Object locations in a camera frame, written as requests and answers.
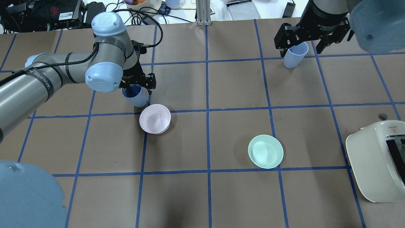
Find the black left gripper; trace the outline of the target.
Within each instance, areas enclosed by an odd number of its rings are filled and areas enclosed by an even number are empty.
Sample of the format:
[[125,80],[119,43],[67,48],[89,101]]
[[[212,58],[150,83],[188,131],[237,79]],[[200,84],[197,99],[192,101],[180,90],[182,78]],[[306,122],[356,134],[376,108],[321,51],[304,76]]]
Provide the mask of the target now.
[[147,47],[143,43],[131,40],[133,45],[133,52],[130,58],[135,57],[136,62],[133,66],[123,70],[123,77],[120,82],[120,89],[122,94],[130,94],[128,89],[130,85],[137,84],[148,90],[148,94],[152,95],[156,89],[156,76],[154,73],[145,74],[140,64],[139,58],[141,55],[147,53]]

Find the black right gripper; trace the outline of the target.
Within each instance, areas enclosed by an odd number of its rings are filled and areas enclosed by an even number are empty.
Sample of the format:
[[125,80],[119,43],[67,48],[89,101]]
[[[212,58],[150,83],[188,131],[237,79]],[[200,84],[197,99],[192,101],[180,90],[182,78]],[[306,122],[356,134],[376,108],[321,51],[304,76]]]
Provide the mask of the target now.
[[348,12],[332,14],[318,6],[307,6],[300,21],[293,26],[283,23],[274,37],[275,48],[280,57],[285,57],[289,48],[302,42],[318,40],[316,53],[321,54],[327,46],[341,43],[349,33]]

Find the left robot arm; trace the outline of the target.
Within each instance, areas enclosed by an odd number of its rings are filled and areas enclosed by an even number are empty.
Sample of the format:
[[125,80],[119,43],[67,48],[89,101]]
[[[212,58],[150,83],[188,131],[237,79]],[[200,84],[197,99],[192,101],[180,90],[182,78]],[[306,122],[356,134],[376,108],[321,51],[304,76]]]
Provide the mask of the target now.
[[[67,84],[85,83],[94,91],[122,89],[136,107],[146,105],[146,92],[156,88],[153,73],[139,62],[147,46],[131,40],[116,12],[97,14],[91,22],[92,52],[43,53],[1,80],[1,141]],[[64,228],[63,190],[48,171],[26,163],[1,160],[1,227]]]

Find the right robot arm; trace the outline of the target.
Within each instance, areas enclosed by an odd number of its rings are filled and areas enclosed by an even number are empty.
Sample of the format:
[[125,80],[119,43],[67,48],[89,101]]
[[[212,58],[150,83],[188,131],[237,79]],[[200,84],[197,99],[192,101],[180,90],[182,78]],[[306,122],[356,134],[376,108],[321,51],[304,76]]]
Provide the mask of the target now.
[[372,54],[405,46],[403,0],[310,0],[297,25],[283,23],[274,37],[282,57],[288,49],[318,40],[316,52],[356,36],[359,47]]

